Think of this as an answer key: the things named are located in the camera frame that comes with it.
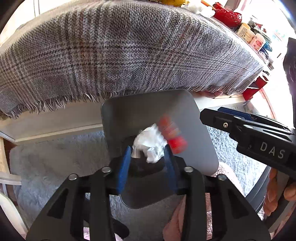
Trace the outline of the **right human hand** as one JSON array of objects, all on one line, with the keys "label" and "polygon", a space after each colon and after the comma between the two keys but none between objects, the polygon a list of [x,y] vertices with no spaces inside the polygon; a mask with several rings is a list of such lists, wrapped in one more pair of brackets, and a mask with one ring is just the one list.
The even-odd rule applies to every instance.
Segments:
[{"label": "right human hand", "polygon": [[[278,171],[274,168],[271,168],[269,172],[269,183],[267,185],[266,197],[263,204],[264,214],[270,216],[278,206],[278,201],[276,200],[276,195],[278,192],[278,182],[276,180],[276,175]],[[289,185],[284,190],[284,197],[287,201],[295,201],[295,182]]]}]

